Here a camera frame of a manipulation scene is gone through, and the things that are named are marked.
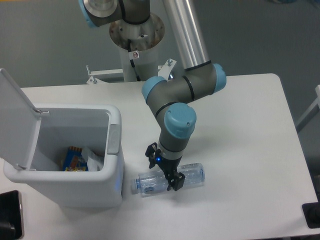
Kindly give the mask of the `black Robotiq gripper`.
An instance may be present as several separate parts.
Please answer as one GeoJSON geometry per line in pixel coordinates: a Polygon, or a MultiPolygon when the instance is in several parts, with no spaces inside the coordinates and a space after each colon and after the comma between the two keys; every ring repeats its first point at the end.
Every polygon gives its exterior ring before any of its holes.
{"type": "Polygon", "coordinates": [[[150,144],[145,152],[145,156],[148,157],[149,168],[153,168],[156,164],[163,171],[164,175],[168,177],[167,191],[173,189],[178,191],[181,189],[185,182],[185,175],[181,172],[177,172],[178,165],[181,161],[181,156],[177,159],[167,159],[157,153],[158,145],[156,142],[150,144]]]}

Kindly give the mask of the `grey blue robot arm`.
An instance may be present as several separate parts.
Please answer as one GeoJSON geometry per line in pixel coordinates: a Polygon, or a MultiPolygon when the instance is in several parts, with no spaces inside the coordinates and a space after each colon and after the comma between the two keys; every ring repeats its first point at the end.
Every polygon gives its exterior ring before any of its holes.
{"type": "MultiPolygon", "coordinates": [[[[178,172],[183,152],[195,129],[196,112],[189,103],[222,90],[227,77],[219,64],[211,62],[193,0],[166,0],[164,7],[177,42],[185,73],[166,80],[152,76],[141,89],[161,132],[159,140],[147,147],[149,167],[160,167],[168,189],[177,191],[185,182],[178,172]]],[[[164,26],[155,21],[148,0],[81,0],[79,7],[90,27],[109,25],[113,42],[126,51],[135,81],[142,76],[137,70],[135,53],[154,48],[161,41],[164,26]]]]}

